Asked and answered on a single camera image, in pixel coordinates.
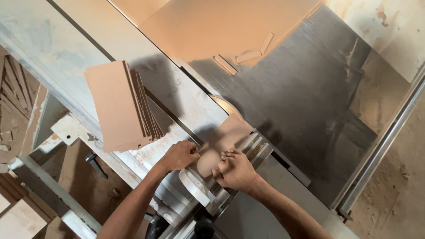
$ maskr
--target stack of mdf boards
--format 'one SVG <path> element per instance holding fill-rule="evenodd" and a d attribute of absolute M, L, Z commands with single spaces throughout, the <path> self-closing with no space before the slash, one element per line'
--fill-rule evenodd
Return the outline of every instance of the stack of mdf boards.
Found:
<path fill-rule="evenodd" d="M 136 150 L 164 136 L 147 103 L 140 75 L 126 61 L 89 67 L 84 72 L 93 96 L 103 151 Z"/>
<path fill-rule="evenodd" d="M 0 174 L 0 237 L 31 239 L 57 214 L 11 175 Z"/>

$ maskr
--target left hand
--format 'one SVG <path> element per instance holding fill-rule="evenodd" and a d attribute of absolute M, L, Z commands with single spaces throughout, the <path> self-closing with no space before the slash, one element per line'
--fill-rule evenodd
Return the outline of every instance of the left hand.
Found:
<path fill-rule="evenodd" d="M 199 157 L 196 144 L 183 140 L 173 144 L 157 164 L 166 172 L 171 172 L 185 168 Z"/>

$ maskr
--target saw table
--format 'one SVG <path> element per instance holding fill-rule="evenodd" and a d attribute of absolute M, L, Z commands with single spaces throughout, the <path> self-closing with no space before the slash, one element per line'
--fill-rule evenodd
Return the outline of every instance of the saw table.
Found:
<path fill-rule="evenodd" d="M 49 143 L 36 152 L 46 154 L 79 138 L 135 188 L 173 143 L 189 139 L 200 146 L 227 118 L 208 93 L 219 95 L 234 103 L 274 149 L 257 172 L 334 238 L 356 237 L 337 212 L 349 218 L 350 207 L 423 87 L 420 71 L 392 118 L 391 123 L 398 123 L 389 124 L 380 135 L 369 129 L 349 106 L 371 48 L 326 6 L 255 67 L 235 66 L 235 76 L 212 59 L 186 63 L 169 58 L 106 0 L 3 1 L 0 44 L 70 111 L 52 127 L 55 134 Z M 83 75 L 86 67 L 114 60 L 126 60 L 131 69 L 154 79 L 143 83 L 152 113 L 167 129 L 161 140 L 121 154 L 102 150 L 102 133 Z M 361 153 L 351 155 L 353 148 Z M 43 155 L 30 154 L 10 167 L 18 176 L 31 171 L 41 180 L 35 188 L 45 184 L 51 195 L 67 198 L 57 207 L 59 216 L 80 237 L 94 238 L 101 226 L 40 171 L 44 160 Z M 162 181 L 150 205 L 170 223 L 161 238 L 190 238 L 201 209 L 178 172 Z M 264 206 L 243 193 L 213 216 L 216 238 L 264 237 L 259 231 L 267 231 L 269 238 L 288 237 Z"/>

